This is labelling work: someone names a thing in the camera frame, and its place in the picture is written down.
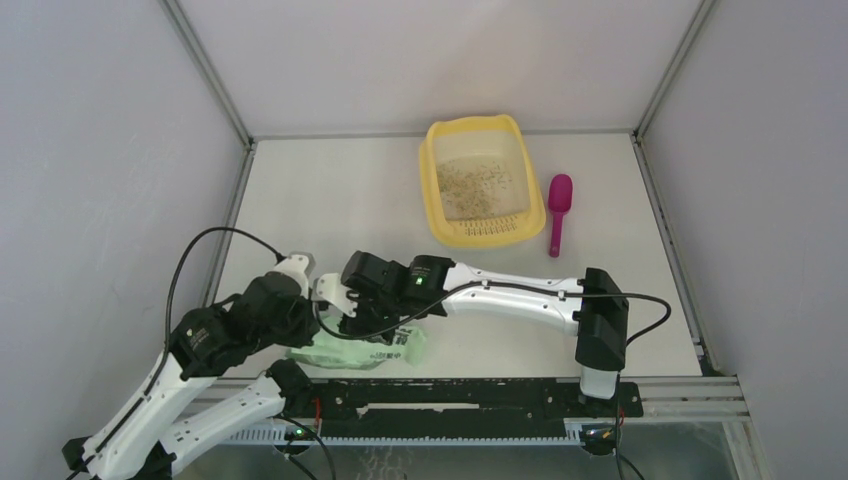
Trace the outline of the green cat litter bag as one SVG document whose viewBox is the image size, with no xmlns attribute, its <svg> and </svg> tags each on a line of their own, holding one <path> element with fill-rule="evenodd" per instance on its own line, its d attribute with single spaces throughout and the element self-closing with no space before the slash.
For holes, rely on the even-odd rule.
<svg viewBox="0 0 848 480">
<path fill-rule="evenodd" d="M 400 327 L 389 343 L 365 340 L 342 340 L 320 330 L 312 344 L 290 348 L 286 357 L 324 369 L 373 370 L 394 361 L 417 366 L 425 353 L 426 332 L 415 326 Z"/>
</svg>

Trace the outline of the pink plastic litter scoop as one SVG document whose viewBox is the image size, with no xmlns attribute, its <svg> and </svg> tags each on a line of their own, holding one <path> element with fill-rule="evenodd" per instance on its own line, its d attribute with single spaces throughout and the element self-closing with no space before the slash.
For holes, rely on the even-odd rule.
<svg viewBox="0 0 848 480">
<path fill-rule="evenodd" d="M 549 185 L 548 210 L 552 219 L 552 230 L 548 254 L 552 258 L 560 255 L 563 221 L 570 212 L 573 197 L 573 180 L 567 174 L 555 175 Z"/>
</svg>

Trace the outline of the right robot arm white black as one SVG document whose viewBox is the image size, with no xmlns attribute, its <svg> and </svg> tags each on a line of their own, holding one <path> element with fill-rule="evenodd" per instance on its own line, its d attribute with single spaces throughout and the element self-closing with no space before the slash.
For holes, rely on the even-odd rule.
<svg viewBox="0 0 848 480">
<path fill-rule="evenodd" d="M 351 339 L 386 340 L 429 315 L 490 314 L 552 327 L 576 340 L 582 410 L 602 416 L 617 403 L 629 301 L 602 269 L 588 268 L 580 278 L 533 278 L 446 257 L 419 255 L 403 265 L 357 251 L 342 272 L 321 276 L 315 288 L 341 312 L 340 333 Z"/>
</svg>

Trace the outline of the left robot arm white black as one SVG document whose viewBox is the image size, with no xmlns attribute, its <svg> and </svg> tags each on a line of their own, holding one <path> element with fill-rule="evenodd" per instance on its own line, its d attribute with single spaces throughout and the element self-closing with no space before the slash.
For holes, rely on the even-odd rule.
<svg viewBox="0 0 848 480">
<path fill-rule="evenodd" d="M 144 384 L 98 433 L 62 448 L 72 474 L 169 479 L 202 453 L 262 419 L 311 409 L 313 386 L 292 359 L 188 419 L 184 409 L 230 368 L 271 345 L 302 347 L 318 331 L 307 273 L 278 264 L 241 294 L 187 312 Z"/>
</svg>

